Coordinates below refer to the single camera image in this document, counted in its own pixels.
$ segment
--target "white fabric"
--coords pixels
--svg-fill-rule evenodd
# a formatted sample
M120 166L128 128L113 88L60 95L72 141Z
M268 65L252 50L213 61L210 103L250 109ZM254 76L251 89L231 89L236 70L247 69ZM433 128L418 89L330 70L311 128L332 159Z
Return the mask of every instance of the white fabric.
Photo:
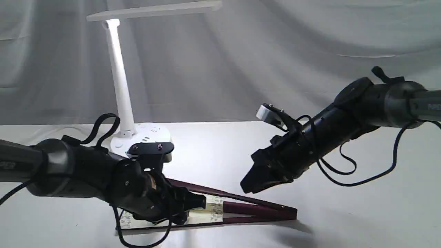
M86 16L178 2L3 2L0 37L14 44L0 41L1 85L16 90L0 100L0 123L92 123L116 112L105 34ZM436 0L224 0L208 14L124 20L135 120L256 120L262 102L314 115L356 78L374 79L375 65L440 88L440 10ZM31 39L17 39L30 20Z

